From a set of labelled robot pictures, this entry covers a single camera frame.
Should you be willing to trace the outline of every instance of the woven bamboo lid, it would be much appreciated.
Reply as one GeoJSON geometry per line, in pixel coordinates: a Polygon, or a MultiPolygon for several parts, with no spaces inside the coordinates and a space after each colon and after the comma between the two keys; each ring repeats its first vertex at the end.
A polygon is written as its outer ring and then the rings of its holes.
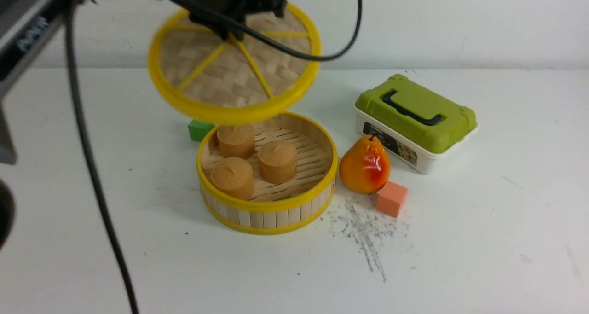
{"type": "MultiPolygon", "coordinates": [[[[264,13],[246,21],[290,48],[321,53],[314,24],[291,4],[284,18],[264,13]]],[[[309,89],[319,65],[248,35],[243,41],[222,41],[206,27],[191,23],[182,10],[156,34],[149,69],[162,97],[179,112],[207,123],[242,125],[284,112],[309,89]]]]}

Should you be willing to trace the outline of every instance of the white wall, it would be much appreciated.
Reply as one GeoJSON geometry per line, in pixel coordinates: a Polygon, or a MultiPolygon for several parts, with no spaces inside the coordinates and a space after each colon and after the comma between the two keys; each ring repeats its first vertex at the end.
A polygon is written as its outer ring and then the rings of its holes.
{"type": "MultiPolygon", "coordinates": [[[[290,0],[313,18],[324,52],[352,32],[356,0],[290,0]]],[[[82,67],[145,67],[167,1],[101,0],[80,9],[82,67]]],[[[36,65],[63,65],[62,35],[36,65]]],[[[331,68],[589,67],[589,0],[364,0],[360,37],[331,68]]]]}

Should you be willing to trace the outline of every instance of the yellow rim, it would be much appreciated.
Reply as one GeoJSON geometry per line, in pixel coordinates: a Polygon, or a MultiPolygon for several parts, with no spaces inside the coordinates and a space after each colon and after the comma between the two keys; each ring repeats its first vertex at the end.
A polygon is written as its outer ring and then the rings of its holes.
{"type": "Polygon", "coordinates": [[[237,230],[239,232],[269,236],[272,234],[282,234],[282,233],[293,232],[294,230],[300,229],[303,226],[306,226],[307,224],[311,223],[312,221],[315,221],[327,209],[327,207],[329,207],[329,204],[331,203],[331,201],[333,199],[334,193],[335,193],[335,187],[333,187],[333,190],[332,190],[331,194],[329,195],[329,198],[325,201],[325,204],[322,207],[319,207],[319,210],[316,211],[311,216],[309,216],[308,218],[305,218],[301,222],[297,222],[295,224],[290,224],[290,226],[287,226],[287,227],[272,228],[272,229],[259,229],[259,228],[252,228],[252,227],[247,227],[247,226],[240,226],[239,224],[235,224],[235,223],[227,220],[226,218],[223,218],[221,215],[219,215],[216,211],[214,211],[211,208],[211,206],[207,203],[206,199],[204,199],[204,202],[205,202],[205,206],[207,207],[208,211],[210,211],[210,213],[213,214],[213,217],[215,217],[219,222],[223,223],[225,226],[232,228],[233,230],[237,230]]]}
{"type": "MultiPolygon", "coordinates": [[[[287,9],[300,20],[307,30],[309,42],[311,44],[311,54],[321,55],[319,33],[311,19],[301,9],[293,6],[292,4],[288,4],[287,9]]],[[[191,27],[177,25],[178,21],[186,16],[188,16],[188,12],[186,10],[179,11],[174,16],[169,18],[156,33],[156,36],[154,37],[150,47],[148,68],[151,79],[164,100],[166,100],[168,104],[170,104],[174,109],[188,117],[191,117],[192,119],[198,119],[199,121],[206,123],[222,125],[242,125],[271,119],[297,102],[307,92],[309,87],[311,87],[311,84],[317,76],[319,71],[319,62],[309,62],[299,77],[297,83],[295,83],[291,88],[285,90],[278,96],[273,96],[273,98],[262,104],[253,106],[223,108],[214,105],[202,104],[200,102],[191,100],[185,97],[181,93],[181,90],[175,89],[170,85],[170,83],[168,83],[162,73],[162,69],[160,68],[160,48],[164,37],[173,29],[191,29],[191,27]]],[[[197,31],[206,31],[206,29],[200,27],[193,29],[197,31]]],[[[269,37],[296,37],[300,36],[301,33],[270,31],[263,32],[263,34],[269,37]]],[[[235,41],[222,43],[221,46],[225,46],[227,43],[235,43],[235,41]]],[[[252,65],[252,69],[256,71],[257,66],[250,59],[251,58],[248,58],[250,64],[252,65]]],[[[197,69],[195,69],[193,72],[193,75],[198,75],[198,71],[202,71],[202,69],[204,69],[206,66],[207,64],[201,64],[198,66],[197,69]]]]}
{"type": "Polygon", "coordinates": [[[304,117],[304,116],[301,116],[301,115],[298,115],[298,114],[292,113],[292,112],[284,112],[282,114],[292,116],[292,117],[298,117],[300,119],[303,119],[304,121],[311,123],[313,126],[317,127],[319,129],[319,131],[321,131],[322,134],[324,134],[324,136],[326,136],[326,138],[328,138],[329,143],[331,144],[332,155],[333,155],[331,167],[329,168],[326,176],[322,180],[320,180],[320,182],[316,186],[311,188],[309,191],[304,192],[300,195],[297,195],[296,197],[293,197],[293,198],[282,199],[282,200],[278,200],[278,201],[266,201],[266,202],[264,202],[264,201],[247,201],[247,200],[237,199],[237,198],[230,197],[229,195],[217,190],[217,188],[214,187],[208,181],[206,176],[204,175],[204,171],[202,170],[202,165],[201,165],[201,154],[202,154],[202,147],[204,147],[205,145],[208,144],[209,140],[211,139],[211,136],[217,131],[217,129],[219,127],[215,127],[212,131],[210,131],[204,137],[204,139],[200,143],[200,147],[198,148],[198,153],[196,155],[196,171],[198,173],[198,177],[200,178],[201,186],[204,186],[206,188],[206,190],[214,198],[218,199],[219,201],[221,201],[225,205],[227,205],[229,207],[233,207],[237,210],[250,211],[252,213],[274,213],[275,211],[283,211],[283,210],[293,209],[294,207],[301,206],[301,203],[307,203],[307,202],[311,201],[312,199],[314,199],[315,197],[320,195],[326,188],[328,188],[332,184],[332,181],[335,179],[336,174],[337,174],[337,150],[335,148],[335,144],[333,143],[332,138],[319,124],[315,123],[314,121],[312,121],[311,119],[309,119],[307,117],[304,117]]]}

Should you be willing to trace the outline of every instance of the black cable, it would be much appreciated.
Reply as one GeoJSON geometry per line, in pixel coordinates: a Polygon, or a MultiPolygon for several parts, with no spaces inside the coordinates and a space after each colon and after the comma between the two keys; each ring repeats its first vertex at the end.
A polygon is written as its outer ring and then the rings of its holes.
{"type": "Polygon", "coordinates": [[[122,280],[125,283],[129,305],[131,306],[131,313],[139,314],[137,300],[135,299],[135,291],[133,291],[133,283],[131,282],[131,276],[127,269],[124,256],[122,255],[121,247],[116,239],[114,227],[112,226],[109,209],[107,208],[106,200],[104,198],[103,187],[100,184],[100,178],[98,177],[98,171],[94,162],[90,139],[88,138],[86,121],[84,120],[84,109],[82,107],[80,84],[78,82],[78,66],[76,65],[74,50],[74,17],[76,8],[81,1],[82,0],[72,1],[71,7],[68,9],[65,18],[65,53],[67,56],[69,89],[71,90],[75,119],[78,124],[78,134],[80,135],[80,142],[82,143],[82,150],[84,151],[84,158],[86,159],[86,165],[88,166],[88,172],[90,173],[90,179],[92,181],[92,187],[94,188],[98,209],[103,218],[104,228],[109,237],[112,251],[116,258],[116,263],[118,263],[118,267],[121,271],[122,280]]]}
{"type": "Polygon", "coordinates": [[[360,32],[360,24],[362,23],[362,0],[358,0],[358,14],[356,15],[356,26],[354,28],[354,33],[352,34],[352,37],[351,37],[350,41],[347,43],[347,45],[343,49],[341,49],[339,52],[336,52],[335,54],[331,54],[328,56],[315,56],[315,55],[305,54],[303,52],[299,52],[299,51],[294,50],[290,47],[282,45],[278,41],[275,41],[274,39],[270,39],[269,37],[266,37],[262,33],[259,33],[258,31],[254,30],[246,25],[243,25],[240,22],[237,22],[236,20],[233,20],[232,18],[230,18],[228,16],[225,16],[219,12],[215,12],[215,10],[212,10],[212,9],[202,6],[200,4],[191,3],[189,0],[168,0],[168,1],[173,2],[177,5],[179,5],[180,7],[185,8],[189,12],[194,12],[197,14],[205,14],[206,16],[212,17],[215,20],[222,22],[226,26],[229,26],[233,29],[239,29],[239,30],[243,31],[244,33],[246,33],[247,35],[250,35],[254,39],[257,39],[258,41],[261,41],[262,43],[265,43],[266,45],[271,46],[274,49],[284,52],[290,56],[293,56],[295,58],[301,58],[303,60],[316,61],[316,62],[327,62],[327,61],[335,60],[336,58],[340,58],[340,56],[344,55],[348,50],[350,50],[350,48],[356,42],[356,39],[358,37],[358,33],[360,32]]]}

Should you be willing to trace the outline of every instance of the green lid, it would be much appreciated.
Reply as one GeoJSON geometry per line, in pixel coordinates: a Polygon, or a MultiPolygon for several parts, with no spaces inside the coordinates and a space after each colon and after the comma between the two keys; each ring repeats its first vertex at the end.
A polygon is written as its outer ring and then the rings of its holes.
{"type": "Polygon", "coordinates": [[[356,108],[434,154],[477,127],[474,111],[400,74],[362,93],[356,108]]]}

